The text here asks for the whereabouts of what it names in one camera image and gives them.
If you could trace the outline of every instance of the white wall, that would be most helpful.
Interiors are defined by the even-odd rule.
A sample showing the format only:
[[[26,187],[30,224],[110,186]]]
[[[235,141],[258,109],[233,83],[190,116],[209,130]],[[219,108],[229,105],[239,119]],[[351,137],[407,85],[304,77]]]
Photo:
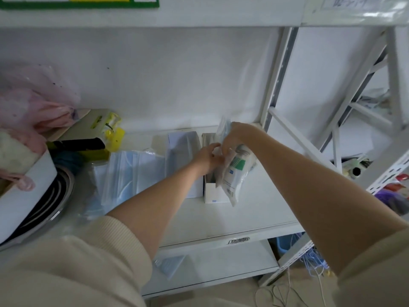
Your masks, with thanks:
[[[299,29],[276,108],[313,143],[380,32],[372,27]],[[276,121],[268,132],[302,152]]]
[[[128,131],[256,122],[279,28],[0,30],[0,63],[71,72],[81,107],[111,108]]]

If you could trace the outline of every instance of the sweater cuff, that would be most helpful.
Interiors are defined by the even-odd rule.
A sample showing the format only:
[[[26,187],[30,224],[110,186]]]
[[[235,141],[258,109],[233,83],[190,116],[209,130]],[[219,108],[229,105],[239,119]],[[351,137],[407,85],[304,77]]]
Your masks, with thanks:
[[[127,264],[140,288],[151,278],[152,262],[145,247],[119,220],[107,216],[100,217],[85,227],[78,237]]]
[[[338,276],[338,284],[350,279],[371,266],[380,263],[391,256],[409,247],[409,228],[401,230],[386,237],[366,251],[358,255],[349,263]]]

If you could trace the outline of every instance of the white shelf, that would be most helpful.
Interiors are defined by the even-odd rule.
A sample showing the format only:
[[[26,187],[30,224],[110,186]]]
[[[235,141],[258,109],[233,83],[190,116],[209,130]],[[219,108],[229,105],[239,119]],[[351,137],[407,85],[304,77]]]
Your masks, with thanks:
[[[215,132],[217,127],[189,129],[202,133]],[[161,152],[162,134],[128,134],[123,149],[144,150],[153,146]],[[252,241],[278,237],[303,231],[293,212],[258,164],[247,176],[239,203],[205,204],[203,197],[186,199],[172,219],[158,258],[188,254],[205,248],[226,246],[231,239],[250,237]]]
[[[0,27],[299,26],[305,0],[159,0],[158,9],[0,11]]]
[[[174,294],[277,269],[278,263],[267,240],[243,242],[188,255],[170,280],[154,266],[152,278],[141,293],[144,298]]]

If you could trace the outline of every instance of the green label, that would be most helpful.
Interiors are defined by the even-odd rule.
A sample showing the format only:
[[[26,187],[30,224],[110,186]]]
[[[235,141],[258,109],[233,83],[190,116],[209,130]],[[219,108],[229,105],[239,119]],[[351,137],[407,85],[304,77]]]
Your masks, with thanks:
[[[232,162],[230,163],[230,166],[236,168],[237,170],[243,170],[245,163],[246,161],[244,159],[235,156]]]

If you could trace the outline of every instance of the hand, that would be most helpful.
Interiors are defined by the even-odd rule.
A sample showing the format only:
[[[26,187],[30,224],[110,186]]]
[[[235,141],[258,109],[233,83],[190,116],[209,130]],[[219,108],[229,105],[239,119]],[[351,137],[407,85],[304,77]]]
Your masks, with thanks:
[[[252,128],[255,127],[250,124],[232,122],[230,133],[223,141],[223,155],[227,156],[231,150],[235,150],[240,144],[245,144],[243,140],[245,140]]]
[[[223,165],[225,158],[222,155],[213,154],[213,150],[219,146],[220,143],[213,143],[203,147],[190,162],[189,165],[195,168],[198,177],[206,175],[218,166]]]

